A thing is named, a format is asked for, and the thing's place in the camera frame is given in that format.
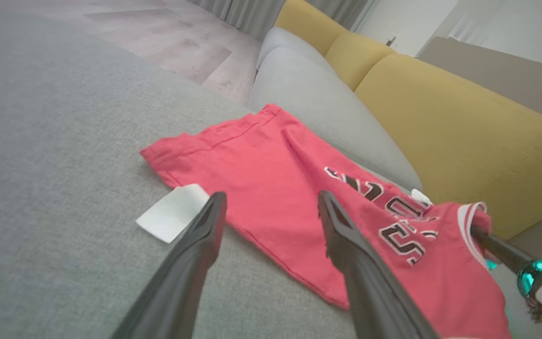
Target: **red shirt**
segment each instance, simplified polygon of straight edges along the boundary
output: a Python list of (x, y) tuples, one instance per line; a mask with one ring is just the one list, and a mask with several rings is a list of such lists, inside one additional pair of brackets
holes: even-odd
[(161, 139), (141, 154), (168, 186), (225, 191), (228, 223), (241, 236), (348, 308), (318, 219), (317, 194), (331, 191), (441, 336), (510, 337), (505, 299), (470, 235), (472, 221), (490, 229), (481, 203), (416, 202), (275, 105), (195, 136)]

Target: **yellow cushion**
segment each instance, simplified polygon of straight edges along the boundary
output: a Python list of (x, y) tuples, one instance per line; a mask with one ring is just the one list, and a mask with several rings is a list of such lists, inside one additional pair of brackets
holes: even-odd
[(286, 0), (275, 26), (301, 37), (323, 56), (340, 34), (348, 32), (346, 28), (304, 0)]
[(377, 62), (393, 53), (396, 52), (383, 43), (352, 32), (344, 32), (329, 48), (325, 60), (338, 77), (355, 90)]
[(542, 114), (400, 54), (378, 62), (355, 94), (434, 202), (486, 202), (504, 238), (542, 219)]

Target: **clothing tag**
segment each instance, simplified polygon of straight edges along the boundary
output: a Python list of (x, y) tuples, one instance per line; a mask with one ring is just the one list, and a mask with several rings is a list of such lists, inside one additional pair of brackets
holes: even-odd
[(136, 223), (170, 244), (200, 213), (208, 198), (198, 184), (177, 187), (142, 214)]
[(414, 188), (411, 190), (411, 198), (413, 198), (413, 200), (415, 200), (416, 202), (421, 202), (428, 206), (432, 205), (430, 198), (426, 197), (426, 195), (422, 193), (419, 189)]

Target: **beige wall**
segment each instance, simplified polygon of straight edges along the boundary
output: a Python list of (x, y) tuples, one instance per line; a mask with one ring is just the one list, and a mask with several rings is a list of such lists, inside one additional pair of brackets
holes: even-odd
[(542, 113), (542, 64), (435, 37), (418, 58)]

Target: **gray cushion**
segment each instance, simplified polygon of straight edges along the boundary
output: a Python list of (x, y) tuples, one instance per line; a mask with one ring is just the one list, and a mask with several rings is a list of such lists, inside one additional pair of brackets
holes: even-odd
[(310, 61), (323, 67), (323, 69), (329, 71), (331, 74), (336, 75), (332, 66), (329, 66), (325, 58), (313, 46), (309, 45), (309, 43), (302, 40), (294, 33), (279, 27), (271, 28), (267, 33), (267, 36), (265, 36), (263, 44), (261, 45), (261, 51), (258, 53), (256, 69), (260, 69), (267, 54), (277, 47), (286, 47), (294, 52), (298, 52)]
[(421, 189), (398, 146), (346, 84), (288, 48), (277, 47), (256, 75), (248, 107), (277, 104), (351, 160), (405, 189)]
[[(69, 26), (0, 13), (0, 338), (109, 337), (172, 247), (135, 223), (169, 192), (138, 152), (247, 113)], [(195, 338), (354, 336), (349, 313), (226, 229)]]

